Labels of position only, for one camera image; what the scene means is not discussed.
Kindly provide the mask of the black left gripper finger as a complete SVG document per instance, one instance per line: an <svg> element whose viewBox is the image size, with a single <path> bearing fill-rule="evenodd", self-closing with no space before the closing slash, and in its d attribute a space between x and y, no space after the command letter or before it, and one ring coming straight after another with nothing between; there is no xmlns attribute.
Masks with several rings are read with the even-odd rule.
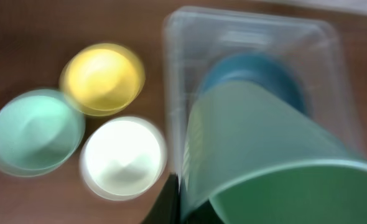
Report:
<svg viewBox="0 0 367 224"><path fill-rule="evenodd" d="M142 224L180 223L179 178L170 174Z"/></svg>

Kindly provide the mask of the green plastic cup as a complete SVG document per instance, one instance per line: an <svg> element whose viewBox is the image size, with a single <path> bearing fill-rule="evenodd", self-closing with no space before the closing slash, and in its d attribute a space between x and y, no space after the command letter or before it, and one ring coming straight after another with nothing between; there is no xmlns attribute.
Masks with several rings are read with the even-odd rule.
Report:
<svg viewBox="0 0 367 224"><path fill-rule="evenodd" d="M225 223L367 223L367 160L251 82L193 104L182 176L183 219L209 202Z"/></svg>

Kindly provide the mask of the large blue bowl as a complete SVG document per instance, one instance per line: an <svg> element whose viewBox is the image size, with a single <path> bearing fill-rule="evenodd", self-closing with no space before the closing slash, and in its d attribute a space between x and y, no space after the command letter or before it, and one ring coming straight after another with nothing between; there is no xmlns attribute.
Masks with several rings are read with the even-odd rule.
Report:
<svg viewBox="0 0 367 224"><path fill-rule="evenodd" d="M280 61L265 54L243 52L217 61L203 78L198 95L229 81L254 82L308 116L304 91L293 73Z"/></svg>

